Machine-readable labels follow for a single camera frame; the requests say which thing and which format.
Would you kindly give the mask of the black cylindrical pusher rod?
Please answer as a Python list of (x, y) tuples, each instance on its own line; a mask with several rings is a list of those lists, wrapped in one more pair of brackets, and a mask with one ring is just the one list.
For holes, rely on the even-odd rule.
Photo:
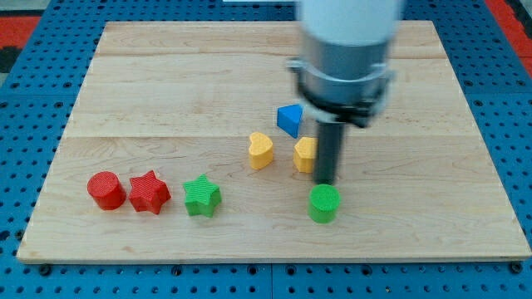
[(344, 130), (343, 123), (318, 123), (318, 145), (313, 170), (313, 181), (316, 184), (334, 184)]

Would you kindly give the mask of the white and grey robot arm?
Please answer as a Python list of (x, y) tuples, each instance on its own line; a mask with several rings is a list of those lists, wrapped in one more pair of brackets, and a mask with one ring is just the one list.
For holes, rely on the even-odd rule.
[(297, 93), (318, 123), (315, 184), (333, 184), (347, 124), (368, 127), (385, 109), (388, 54), (403, 0), (302, 0), (300, 54), (288, 61)]

